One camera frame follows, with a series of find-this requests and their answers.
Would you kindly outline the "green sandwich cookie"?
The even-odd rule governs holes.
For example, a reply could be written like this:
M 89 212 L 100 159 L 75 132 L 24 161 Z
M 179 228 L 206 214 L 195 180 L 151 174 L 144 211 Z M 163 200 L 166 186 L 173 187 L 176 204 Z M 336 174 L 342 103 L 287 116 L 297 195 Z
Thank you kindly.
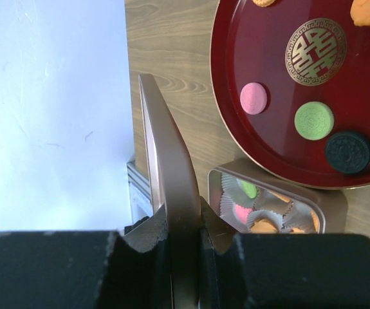
M 335 118 L 332 110 L 322 102 L 303 104 L 295 113 L 294 126 L 306 140 L 321 140 L 333 129 Z
M 258 188 L 254 184 L 240 180 L 239 186 L 249 199 L 254 200 L 257 198 L 259 192 Z

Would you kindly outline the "red round tray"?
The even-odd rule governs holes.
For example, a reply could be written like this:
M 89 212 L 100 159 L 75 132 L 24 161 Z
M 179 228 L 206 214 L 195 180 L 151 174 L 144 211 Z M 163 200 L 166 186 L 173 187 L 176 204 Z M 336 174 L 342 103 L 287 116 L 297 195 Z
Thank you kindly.
M 370 165 L 342 174 L 327 162 L 328 138 L 357 131 L 370 139 L 370 26 L 355 26 L 351 1 L 220 1 L 212 29 L 210 70 L 217 108 L 243 152 L 272 174 L 320 189 L 370 185 Z M 260 83 L 268 102 L 258 115 L 240 92 Z M 325 103 L 335 123 L 321 140 L 295 129 L 305 103 Z

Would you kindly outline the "tin lid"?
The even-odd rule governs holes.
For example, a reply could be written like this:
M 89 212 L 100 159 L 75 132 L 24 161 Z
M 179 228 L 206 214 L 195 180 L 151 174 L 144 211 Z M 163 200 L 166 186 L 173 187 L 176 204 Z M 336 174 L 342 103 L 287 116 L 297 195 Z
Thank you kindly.
M 153 75 L 138 78 L 151 198 L 164 209 L 173 308 L 222 308 L 216 258 L 236 230 L 200 196 L 189 151 Z

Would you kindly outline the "orange round cookie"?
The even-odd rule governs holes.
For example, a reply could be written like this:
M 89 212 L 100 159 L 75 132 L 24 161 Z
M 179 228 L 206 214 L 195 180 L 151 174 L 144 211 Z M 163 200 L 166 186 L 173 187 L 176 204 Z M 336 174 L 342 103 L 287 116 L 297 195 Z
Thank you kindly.
M 292 228 L 292 230 L 291 230 L 290 233 L 291 234 L 305 234 L 306 231 L 305 230 L 302 230 L 300 228 L 294 227 L 294 228 Z
M 261 8 L 273 5 L 277 0 L 252 0 L 252 2 Z

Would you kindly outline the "black sandwich cookie lower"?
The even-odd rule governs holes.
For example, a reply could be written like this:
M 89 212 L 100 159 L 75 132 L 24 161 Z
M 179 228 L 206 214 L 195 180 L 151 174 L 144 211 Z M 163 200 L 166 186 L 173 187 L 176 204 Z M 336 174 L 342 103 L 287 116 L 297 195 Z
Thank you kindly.
M 370 139 L 357 131 L 340 131 L 324 149 L 328 164 L 342 174 L 358 174 L 370 165 Z

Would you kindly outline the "orange swirl cookie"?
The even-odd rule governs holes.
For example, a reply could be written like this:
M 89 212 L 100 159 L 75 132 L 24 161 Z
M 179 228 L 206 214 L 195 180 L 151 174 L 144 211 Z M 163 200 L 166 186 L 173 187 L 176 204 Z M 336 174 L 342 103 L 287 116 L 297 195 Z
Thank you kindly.
M 278 234 L 279 229 L 268 219 L 255 220 L 250 228 L 250 232 L 254 234 Z

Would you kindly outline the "square cookie tin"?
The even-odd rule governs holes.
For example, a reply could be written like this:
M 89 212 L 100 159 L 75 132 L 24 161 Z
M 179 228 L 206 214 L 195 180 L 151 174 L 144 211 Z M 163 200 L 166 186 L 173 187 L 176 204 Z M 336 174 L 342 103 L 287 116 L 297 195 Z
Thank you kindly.
M 256 199 L 249 199 L 239 186 L 244 180 L 258 188 Z M 272 196 L 277 192 L 291 199 L 291 203 Z M 346 226 L 347 201 L 340 191 L 318 191 L 289 183 L 267 173 L 247 159 L 238 159 L 213 168 L 208 174 L 208 202 L 214 212 L 239 232 L 250 232 L 255 220 L 268 219 L 279 229 L 278 234 L 289 234 L 297 227 L 306 234 L 343 233 Z M 234 214 L 238 204 L 253 211 L 246 225 Z M 315 232 L 310 211 L 320 221 Z

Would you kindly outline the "tan waffle biscuit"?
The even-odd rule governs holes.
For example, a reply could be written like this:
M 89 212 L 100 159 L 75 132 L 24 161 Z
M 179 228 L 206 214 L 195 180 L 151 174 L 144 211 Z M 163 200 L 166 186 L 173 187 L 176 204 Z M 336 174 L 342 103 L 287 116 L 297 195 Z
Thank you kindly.
M 315 232 L 319 233 L 319 229 L 320 229 L 319 218 L 318 218 L 317 214 L 315 213 L 315 211 L 310 211 L 310 214 L 311 214 L 311 218 L 312 218 L 313 227 L 315 229 Z

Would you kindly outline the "orange fish cookie lower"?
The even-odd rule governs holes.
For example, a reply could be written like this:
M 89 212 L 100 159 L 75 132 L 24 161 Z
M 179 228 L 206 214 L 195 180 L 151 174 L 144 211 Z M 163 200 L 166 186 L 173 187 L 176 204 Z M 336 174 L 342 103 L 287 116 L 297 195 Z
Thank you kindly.
M 353 0 L 350 15 L 355 26 L 370 26 L 370 0 Z

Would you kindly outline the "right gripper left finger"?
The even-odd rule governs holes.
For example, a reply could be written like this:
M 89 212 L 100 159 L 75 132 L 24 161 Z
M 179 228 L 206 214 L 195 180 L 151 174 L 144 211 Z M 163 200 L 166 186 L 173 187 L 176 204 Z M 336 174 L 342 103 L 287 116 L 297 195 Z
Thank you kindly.
M 0 232 L 0 308 L 170 308 L 164 210 L 115 230 Z

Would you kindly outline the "tan round biscuit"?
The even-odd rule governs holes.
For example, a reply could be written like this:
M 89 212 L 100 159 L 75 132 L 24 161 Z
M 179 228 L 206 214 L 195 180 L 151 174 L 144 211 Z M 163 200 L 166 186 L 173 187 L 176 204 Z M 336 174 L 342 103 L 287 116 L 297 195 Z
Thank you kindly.
M 284 196 L 282 194 L 279 194 L 277 192 L 273 192 L 273 191 L 268 191 L 269 194 L 271 194 L 272 196 L 275 196 L 276 198 L 282 200 L 284 203 L 291 203 L 291 199 L 287 196 Z

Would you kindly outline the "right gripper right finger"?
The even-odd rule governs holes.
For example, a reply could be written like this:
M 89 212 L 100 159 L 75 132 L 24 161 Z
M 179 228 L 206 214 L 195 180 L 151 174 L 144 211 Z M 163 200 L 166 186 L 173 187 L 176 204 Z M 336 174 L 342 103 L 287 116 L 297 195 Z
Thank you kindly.
M 200 205 L 200 308 L 370 308 L 370 238 L 245 234 Z

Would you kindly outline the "pink sandwich cookie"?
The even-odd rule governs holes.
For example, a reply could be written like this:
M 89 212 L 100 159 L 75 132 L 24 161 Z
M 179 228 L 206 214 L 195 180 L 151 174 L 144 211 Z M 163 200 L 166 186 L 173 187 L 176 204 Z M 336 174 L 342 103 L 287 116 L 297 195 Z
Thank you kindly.
M 253 210 L 251 208 L 244 208 L 238 204 L 234 205 L 234 214 L 236 218 L 244 225 L 247 223 L 247 218 L 248 215 L 252 212 Z
M 257 82 L 243 86 L 239 100 L 243 110 L 249 115 L 258 115 L 266 107 L 268 97 L 265 88 Z

